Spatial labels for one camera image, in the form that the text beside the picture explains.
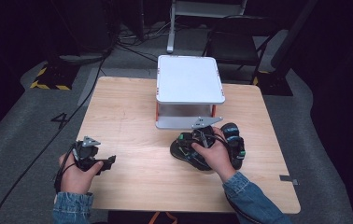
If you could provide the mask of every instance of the wrist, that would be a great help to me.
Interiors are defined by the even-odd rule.
[[[234,176],[236,173],[236,171],[234,170],[231,164],[228,166],[222,167],[221,169],[218,169],[216,172],[219,175],[222,183],[225,183],[227,180],[232,178],[232,176]]]
[[[68,186],[63,186],[61,185],[61,192],[67,192],[67,193],[73,193],[73,194],[87,194],[89,192],[88,190],[85,190],[84,188],[80,188],[78,186],[78,183],[74,183],[74,186],[68,185]]]

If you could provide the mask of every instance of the hand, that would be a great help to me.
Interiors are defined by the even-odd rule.
[[[65,154],[63,154],[58,162],[61,164],[64,161]],[[64,169],[71,164],[75,163],[74,156],[69,154],[69,157],[65,163]],[[86,194],[89,191],[90,185],[92,184],[92,179],[101,170],[101,167],[104,165],[102,161],[98,161],[90,170],[84,172],[76,167],[76,165],[72,165],[69,167],[61,181],[61,191],[70,192],[76,194]]]
[[[214,134],[225,139],[223,132],[219,128],[213,127],[212,129]],[[191,146],[205,158],[206,163],[217,172],[223,183],[235,174],[227,149],[220,141],[216,140],[210,148],[202,147],[197,143],[192,143]]]

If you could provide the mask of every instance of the white box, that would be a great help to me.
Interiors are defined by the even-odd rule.
[[[191,129],[199,117],[215,117],[225,101],[215,59],[159,56],[156,99],[159,129]]]

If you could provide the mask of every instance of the denim sleeve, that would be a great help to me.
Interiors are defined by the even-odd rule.
[[[59,192],[53,209],[54,224],[86,224],[89,222],[90,209],[94,196]]]
[[[240,172],[223,184],[226,197],[240,223],[291,223],[261,189]]]

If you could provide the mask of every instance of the black chair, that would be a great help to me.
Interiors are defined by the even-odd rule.
[[[267,43],[280,30],[270,18],[227,16],[216,21],[208,33],[202,56],[215,58],[217,63],[238,64],[238,70],[244,65],[255,66],[250,80],[253,84]],[[266,37],[258,47],[255,36]]]

